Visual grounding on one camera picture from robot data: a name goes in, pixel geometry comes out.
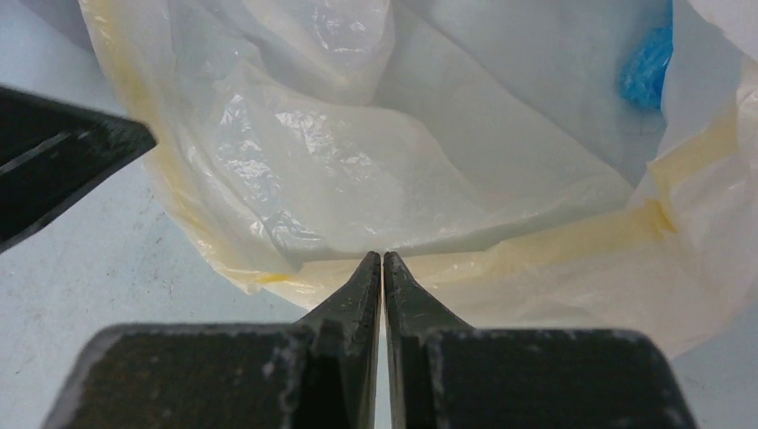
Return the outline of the translucent yellow-white trash bag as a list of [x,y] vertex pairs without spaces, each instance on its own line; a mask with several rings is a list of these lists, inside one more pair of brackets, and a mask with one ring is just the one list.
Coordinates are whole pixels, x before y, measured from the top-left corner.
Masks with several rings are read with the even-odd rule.
[[757,4],[672,1],[660,111],[619,72],[667,1],[83,1],[167,214],[312,308],[369,251],[483,327],[676,356],[757,298]]

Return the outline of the blue plastic trash bag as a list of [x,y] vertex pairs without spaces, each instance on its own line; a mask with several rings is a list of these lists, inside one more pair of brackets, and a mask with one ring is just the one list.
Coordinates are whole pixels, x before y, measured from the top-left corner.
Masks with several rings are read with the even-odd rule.
[[665,25],[649,29],[621,67],[619,96],[637,108],[660,111],[673,52],[673,2],[667,1]]

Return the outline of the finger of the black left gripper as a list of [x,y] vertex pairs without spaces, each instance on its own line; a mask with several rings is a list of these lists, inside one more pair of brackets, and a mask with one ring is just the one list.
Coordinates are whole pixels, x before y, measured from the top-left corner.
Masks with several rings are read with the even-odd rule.
[[131,119],[1,89],[1,249],[39,232],[156,146]]

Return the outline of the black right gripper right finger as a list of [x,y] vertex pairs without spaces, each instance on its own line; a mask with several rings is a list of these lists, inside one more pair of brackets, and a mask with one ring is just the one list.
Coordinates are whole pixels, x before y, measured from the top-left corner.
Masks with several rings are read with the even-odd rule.
[[693,428],[667,358],[639,332],[476,329],[383,258],[396,428]]

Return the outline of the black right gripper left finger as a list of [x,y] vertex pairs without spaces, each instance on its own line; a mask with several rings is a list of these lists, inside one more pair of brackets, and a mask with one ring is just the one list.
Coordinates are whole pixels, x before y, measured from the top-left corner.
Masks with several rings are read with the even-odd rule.
[[382,262],[289,324],[116,324],[81,350],[47,428],[371,428]]

